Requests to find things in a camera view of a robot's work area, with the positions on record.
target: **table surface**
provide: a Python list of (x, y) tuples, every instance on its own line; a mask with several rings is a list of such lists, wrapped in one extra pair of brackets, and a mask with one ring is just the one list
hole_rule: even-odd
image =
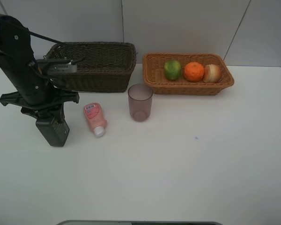
[[(217, 96), (154, 95), (143, 123), (130, 118), (127, 93), (81, 93), (65, 103), (63, 148), (20, 107), (0, 104), (0, 224), (281, 224), (281, 68), (229, 70), (235, 85)], [(13, 91), (0, 69), (0, 96)], [(91, 102), (108, 121), (98, 139), (82, 112)]]

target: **wall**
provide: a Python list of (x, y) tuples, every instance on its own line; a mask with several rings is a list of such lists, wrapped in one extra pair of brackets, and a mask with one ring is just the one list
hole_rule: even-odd
[[(201, 52), (281, 67), (281, 0), (1, 1), (31, 31), (60, 41), (131, 42), (138, 63), (147, 52)], [(32, 37), (31, 45), (42, 58), (53, 43)]]
[(281, 67), (281, 0), (251, 1), (225, 61)]
[(249, 0), (123, 0), (124, 39), (147, 52), (224, 57)]
[[(123, 41), (121, 0), (2, 0), (30, 31), (59, 41)], [(37, 59), (54, 43), (31, 37)]]

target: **orange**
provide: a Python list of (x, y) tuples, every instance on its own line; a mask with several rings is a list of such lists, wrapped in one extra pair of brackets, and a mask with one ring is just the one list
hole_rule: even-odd
[(190, 62), (184, 68), (184, 78), (191, 82), (200, 81), (204, 75), (204, 67), (198, 62)]

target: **pink bottle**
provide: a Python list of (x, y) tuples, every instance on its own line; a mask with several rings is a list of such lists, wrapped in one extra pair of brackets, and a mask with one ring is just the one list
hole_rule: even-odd
[(104, 119), (103, 111), (99, 103), (91, 103), (83, 108), (84, 114), (89, 122), (89, 127), (95, 137), (101, 137), (105, 133), (107, 121)]

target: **plastic cup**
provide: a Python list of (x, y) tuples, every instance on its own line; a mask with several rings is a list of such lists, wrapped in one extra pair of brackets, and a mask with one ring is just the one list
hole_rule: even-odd
[(131, 86), (128, 90), (129, 111), (137, 122), (145, 121), (151, 114), (153, 90), (143, 83)]

